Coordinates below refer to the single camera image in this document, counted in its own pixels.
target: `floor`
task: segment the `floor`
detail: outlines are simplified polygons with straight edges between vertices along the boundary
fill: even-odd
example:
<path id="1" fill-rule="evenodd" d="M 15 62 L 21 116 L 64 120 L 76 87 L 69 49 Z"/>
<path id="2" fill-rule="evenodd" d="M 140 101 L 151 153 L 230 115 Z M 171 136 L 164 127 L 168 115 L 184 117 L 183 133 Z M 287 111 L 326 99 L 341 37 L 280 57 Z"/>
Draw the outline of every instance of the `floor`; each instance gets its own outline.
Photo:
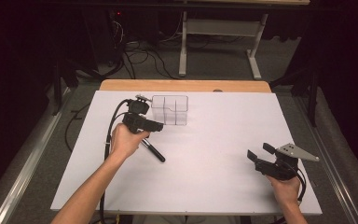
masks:
<path id="1" fill-rule="evenodd" d="M 249 64 L 244 57 L 244 46 L 251 45 L 252 41 L 231 40 L 218 36 L 207 46 L 204 46 L 202 40 L 190 42 L 185 79 L 251 80 Z M 284 74 L 298 41 L 282 43 L 278 38 L 262 41 L 256 59 L 263 80 L 271 81 Z M 131 63 L 126 61 L 127 68 L 124 67 L 110 78 L 178 77 L 178 48 L 175 41 L 161 43 L 158 48 L 133 43 L 128 46 Z M 109 69 L 107 65 L 101 64 L 100 73 Z M 49 223 L 54 217 L 55 212 L 49 210 L 49 205 L 70 158 L 68 146 L 75 143 L 81 129 L 81 121 L 71 121 L 73 111 L 80 110 L 90 102 L 92 94 L 99 88 L 97 81 L 82 77 L 79 79 L 78 88 L 66 89 L 64 104 L 58 115 L 51 116 L 54 103 L 50 102 L 46 114 L 2 178 L 0 223 Z M 307 217 L 308 222 L 358 223 L 358 184 L 352 183 L 353 179 L 358 183 L 358 162 L 351 156 L 343 159 L 342 155 L 351 155 L 351 151 L 329 113 L 323 93 L 318 92 L 318 127 L 314 128 L 306 118 L 307 98 L 293 97 L 289 90 L 290 86 L 283 86 L 274 89 L 274 92 L 278 96 L 292 136 L 297 145 L 312 148 L 315 154 L 323 158 L 322 165 L 305 162 L 310 184 L 324 211 L 321 216 Z M 79 117 L 84 118 L 86 114 L 87 109 L 84 109 Z M 345 164 L 349 164 L 357 175 L 347 175 L 349 166 Z M 252 217 L 252 222 L 268 223 L 273 218 Z"/>

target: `white table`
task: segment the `white table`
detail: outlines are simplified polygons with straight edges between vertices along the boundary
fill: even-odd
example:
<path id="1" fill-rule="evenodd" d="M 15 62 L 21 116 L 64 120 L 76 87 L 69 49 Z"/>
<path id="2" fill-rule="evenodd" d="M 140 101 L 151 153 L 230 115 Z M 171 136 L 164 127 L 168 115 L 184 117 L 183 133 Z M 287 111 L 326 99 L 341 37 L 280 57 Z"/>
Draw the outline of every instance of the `white table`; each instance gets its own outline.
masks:
<path id="1" fill-rule="evenodd" d="M 278 100 L 270 92 L 97 91 L 51 209 L 61 209 L 103 162 L 113 112 L 119 102 L 139 93 L 148 98 L 188 96 L 187 125 L 165 125 L 149 137 L 167 159 L 164 163 L 140 145 L 107 188 L 105 211 L 133 215 L 281 213 L 270 183 L 246 157 L 250 149 L 259 158 L 274 161 L 262 149 L 264 142 L 276 147 L 293 143 Z M 152 119 L 151 110 L 147 117 Z M 299 167 L 305 172 L 302 162 Z M 301 210 L 305 215 L 322 213 L 310 186 Z"/>

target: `wooden table edge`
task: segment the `wooden table edge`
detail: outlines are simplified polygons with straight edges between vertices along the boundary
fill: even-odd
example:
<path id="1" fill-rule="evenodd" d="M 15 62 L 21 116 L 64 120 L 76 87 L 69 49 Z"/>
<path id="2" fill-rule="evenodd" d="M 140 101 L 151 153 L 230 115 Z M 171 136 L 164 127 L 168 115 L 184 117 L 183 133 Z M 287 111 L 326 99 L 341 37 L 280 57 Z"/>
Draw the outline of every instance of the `wooden table edge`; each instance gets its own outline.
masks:
<path id="1" fill-rule="evenodd" d="M 271 92 L 266 81 L 107 79 L 100 91 L 231 91 Z"/>

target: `metal rail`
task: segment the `metal rail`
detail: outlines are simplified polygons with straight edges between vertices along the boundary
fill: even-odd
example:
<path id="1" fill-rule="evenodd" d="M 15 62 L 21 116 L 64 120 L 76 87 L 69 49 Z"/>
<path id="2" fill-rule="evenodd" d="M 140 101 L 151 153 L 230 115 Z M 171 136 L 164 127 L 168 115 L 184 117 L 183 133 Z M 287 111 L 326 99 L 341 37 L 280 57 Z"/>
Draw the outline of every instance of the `metal rail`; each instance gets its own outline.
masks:
<path id="1" fill-rule="evenodd" d="M 358 209 L 352 200 L 351 194 L 349 193 L 347 186 L 339 175 L 336 165 L 330 157 L 329 152 L 326 149 L 321 136 L 319 135 L 318 129 L 313 127 L 310 123 L 310 120 L 307 117 L 307 108 L 305 103 L 298 97 L 293 98 L 295 100 L 296 105 L 302 112 L 301 115 L 303 119 L 307 122 L 312 137 L 315 140 L 317 148 L 319 149 L 320 156 L 322 158 L 321 163 L 326 170 L 327 176 L 330 179 L 330 182 L 333 186 L 334 191 L 336 192 L 337 198 L 341 203 L 341 206 L 345 212 L 345 215 L 348 218 L 348 221 L 352 224 L 358 224 Z"/>
<path id="2" fill-rule="evenodd" d="M 67 103 L 69 102 L 70 96 L 73 95 L 72 93 L 69 93 L 71 93 L 69 92 L 69 88 L 67 88 L 63 93 L 63 95 L 65 95 L 65 99 L 62 108 L 66 107 Z M 25 190 L 28 187 L 28 184 L 31 181 L 37 164 L 39 163 L 40 158 L 45 151 L 46 145 L 48 144 L 48 140 L 53 134 L 53 131 L 61 118 L 61 115 L 62 110 L 60 110 L 56 116 L 52 116 L 51 119 L 48 120 L 48 125 L 45 130 L 42 131 L 41 134 L 39 134 L 39 137 L 37 137 L 37 142 L 30 156 L 28 157 L 28 160 L 22 167 L 20 174 L 18 175 L 10 192 L 8 193 L 0 207 L 0 224 L 8 223 L 11 215 L 13 214 L 18 203 L 20 202 L 22 195 L 24 194 Z"/>

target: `cable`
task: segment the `cable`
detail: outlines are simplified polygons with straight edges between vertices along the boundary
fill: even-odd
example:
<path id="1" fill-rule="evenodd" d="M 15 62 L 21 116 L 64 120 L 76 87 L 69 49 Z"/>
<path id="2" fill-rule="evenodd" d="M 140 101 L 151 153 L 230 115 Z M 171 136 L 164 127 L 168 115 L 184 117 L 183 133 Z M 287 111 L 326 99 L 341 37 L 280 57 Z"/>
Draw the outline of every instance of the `cable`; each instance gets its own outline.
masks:
<path id="1" fill-rule="evenodd" d="M 127 61 L 129 61 L 129 63 L 130 63 L 131 70 L 132 70 L 132 74 L 133 74 L 133 77 L 132 77 L 132 78 L 133 78 L 133 79 L 136 79 L 135 70 L 133 69 L 133 66 L 132 66 L 132 61 L 130 60 L 130 57 L 129 57 L 129 55 L 127 54 L 126 51 L 124 51 L 124 54 L 125 54 L 126 57 L 127 57 Z M 126 66 L 126 69 L 127 69 L 127 71 L 129 72 L 130 77 L 131 77 L 131 73 L 130 73 L 129 69 L 127 68 L 127 66 Z"/>
<path id="2" fill-rule="evenodd" d="M 167 75 L 162 74 L 162 73 L 158 70 L 156 57 L 153 56 L 153 55 L 151 55 L 151 54 L 149 54 L 149 55 L 150 55 L 150 57 L 151 57 L 151 58 L 154 60 L 154 62 L 155 62 L 155 68 L 156 68 L 157 73 L 159 73 L 162 77 L 169 77 L 169 76 L 167 76 Z"/>
<path id="3" fill-rule="evenodd" d="M 306 188 L 307 188 L 307 179 L 305 178 L 303 172 L 297 168 L 297 171 L 295 170 L 295 168 L 293 168 L 289 163 L 282 161 L 282 163 L 286 166 L 286 168 L 289 168 L 291 171 L 294 172 L 294 174 L 296 174 L 296 177 L 300 180 L 301 183 L 301 192 L 297 197 L 297 201 L 298 201 L 298 206 L 300 206 L 302 199 L 304 197 Z M 283 224 L 283 222 L 285 222 L 285 218 L 281 217 L 280 219 L 274 221 L 271 224 Z"/>
<path id="4" fill-rule="evenodd" d="M 183 12 L 180 14 L 179 22 L 178 22 L 178 25 L 177 25 L 176 30 L 175 30 L 175 32 L 173 33 L 173 35 L 172 35 L 171 37 L 169 37 L 168 39 L 160 40 L 160 41 L 159 41 L 160 43 L 162 43 L 162 42 L 167 42 L 167 41 L 170 41 L 170 40 L 172 40 L 172 39 L 175 39 L 175 38 L 181 36 L 181 35 L 176 35 L 176 34 L 178 33 L 179 27 L 180 27 L 180 25 L 182 24 L 182 23 L 181 23 L 182 18 L 183 18 Z"/>
<path id="5" fill-rule="evenodd" d="M 167 47 L 176 47 L 176 46 L 181 46 L 182 44 L 182 39 L 178 39 L 178 37 L 181 37 L 181 35 L 178 35 L 170 40 L 166 40 L 164 42 L 160 42 L 161 45 L 163 46 L 167 46 Z"/>
<path id="6" fill-rule="evenodd" d="M 234 39 L 232 39 L 232 40 L 222 40 L 222 39 L 216 39 L 216 38 L 214 38 L 214 37 L 216 37 L 216 36 L 219 36 L 219 35 L 213 35 L 213 36 L 211 36 L 211 42 L 212 43 L 224 43 L 224 44 L 230 44 L 230 43 L 234 43 L 234 42 L 237 42 L 237 41 L 239 41 L 239 40 L 242 40 L 242 39 L 244 39 L 245 38 L 245 36 L 235 36 L 235 38 Z"/>
<path id="7" fill-rule="evenodd" d="M 65 138 L 65 144 L 66 144 L 66 147 L 68 147 L 69 151 L 72 153 L 73 149 L 69 146 L 69 142 L 68 142 L 68 130 L 69 130 L 69 127 L 71 126 L 71 123 L 75 120 L 75 119 L 81 119 L 81 118 L 78 118 L 78 114 L 84 110 L 85 108 L 87 108 L 91 103 L 88 103 L 86 105 L 84 105 L 83 107 L 81 107 L 79 110 L 72 110 L 71 112 L 72 113 L 75 113 L 72 118 L 69 120 L 68 124 L 66 125 L 66 128 L 65 128 L 65 134 L 64 134 L 64 138 Z"/>
<path id="8" fill-rule="evenodd" d="M 105 217 L 104 220 L 105 220 L 105 221 L 106 221 L 106 220 L 113 221 L 112 223 L 115 223 L 116 217 Z M 101 220 L 100 220 L 100 219 L 97 219 L 97 220 L 91 222 L 90 224 L 98 224 L 98 223 L 100 223 L 100 222 L 101 222 Z"/>
<path id="9" fill-rule="evenodd" d="M 144 58 L 144 59 L 142 59 L 140 62 L 138 62 L 138 63 L 135 63 L 135 62 L 133 62 L 133 61 L 131 61 L 132 62 L 132 64 L 139 64 L 139 63 L 144 63 L 144 62 L 146 62 L 146 60 L 149 58 L 149 53 L 147 52 L 147 51 L 140 51 L 140 52 L 135 52 L 135 53 L 133 53 L 133 54 L 131 54 L 130 55 L 130 57 L 132 57 L 133 55 L 135 55 L 135 54 L 145 54 L 146 55 L 146 57 Z"/>
<path id="10" fill-rule="evenodd" d="M 132 78 L 131 72 L 130 72 L 130 70 L 129 70 L 129 68 L 127 67 L 126 64 L 124 64 L 124 67 L 126 68 L 126 70 L 127 70 L 128 74 L 129 74 L 130 78 L 131 78 L 131 79 L 134 79 L 134 78 Z"/>
<path id="11" fill-rule="evenodd" d="M 131 42 L 128 42 L 127 44 L 126 44 L 126 46 L 128 46 L 128 45 L 131 45 L 131 44 L 138 44 L 138 46 L 137 47 L 135 47 L 135 48 L 133 48 L 133 49 L 126 49 L 126 51 L 132 51 L 132 50 L 135 50 L 135 49 L 139 49 L 140 47 L 141 47 L 141 42 L 139 42 L 139 41 L 131 41 Z"/>
<path id="12" fill-rule="evenodd" d="M 190 49 L 203 49 L 203 48 L 207 47 L 210 43 L 211 43 L 211 37 L 208 36 L 208 38 L 206 38 L 206 43 L 203 46 L 201 46 L 201 47 L 191 47 L 189 44 L 187 44 L 187 47 L 190 48 Z"/>
<path id="13" fill-rule="evenodd" d="M 112 127 L 113 127 L 113 124 L 115 123 L 115 120 L 125 114 L 125 113 L 121 113 L 117 116 L 117 112 L 118 110 L 121 108 L 122 105 L 124 105 L 125 103 L 129 103 L 131 100 L 123 100 L 120 102 L 120 104 L 118 104 L 118 106 L 116 107 L 116 110 L 115 110 L 115 113 L 113 114 L 112 116 L 112 119 L 110 120 L 110 123 L 109 123 L 109 128 L 108 128 L 108 131 L 107 131 L 107 135 L 106 135 L 106 142 L 105 142 L 105 151 L 104 151 L 104 155 L 103 155 L 103 160 L 105 161 L 107 159 L 107 157 L 109 156 L 109 152 L 110 152 L 110 144 L 111 144 L 111 139 L 112 139 Z M 100 200 L 100 211 L 99 211 L 99 214 L 100 214 L 100 221 L 102 224 L 105 224 L 105 221 L 104 221 L 104 196 L 105 196 L 105 192 L 103 193 L 103 196 L 101 196 L 101 200 Z"/>
<path id="14" fill-rule="evenodd" d="M 115 41 L 115 37 L 116 37 L 116 34 L 117 34 L 117 31 L 118 31 L 118 27 L 120 28 L 121 30 L 121 35 L 120 35 L 120 41 L 118 42 L 118 44 L 121 44 L 121 42 L 123 41 L 123 36 L 124 36 L 124 30 L 123 30 L 123 27 L 121 26 L 120 23 L 118 23 L 117 21 L 112 21 L 112 23 L 114 23 L 116 25 L 116 32 L 115 32 L 115 35 L 113 36 L 113 40 Z"/>
<path id="15" fill-rule="evenodd" d="M 104 75 L 102 75 L 103 78 L 108 78 L 110 76 L 112 76 L 114 73 L 118 72 L 122 67 L 123 67 L 124 61 L 122 61 L 121 59 L 118 60 L 118 63 L 116 65 L 116 67 L 114 69 L 112 69 L 111 71 L 105 73 Z"/>
<path id="16" fill-rule="evenodd" d="M 158 58 L 161 60 L 161 62 L 162 62 L 162 68 L 163 68 L 164 71 L 167 73 L 168 77 L 170 77 L 170 78 L 172 78 L 172 79 L 180 79 L 180 78 L 178 78 L 178 77 L 173 77 L 173 76 L 171 76 L 170 72 L 168 72 L 168 71 L 167 71 L 167 68 L 165 67 L 165 62 L 162 60 L 162 58 L 159 56 L 159 54 L 158 54 L 155 50 L 151 49 L 150 51 L 154 52 L 154 53 L 158 56 Z"/>

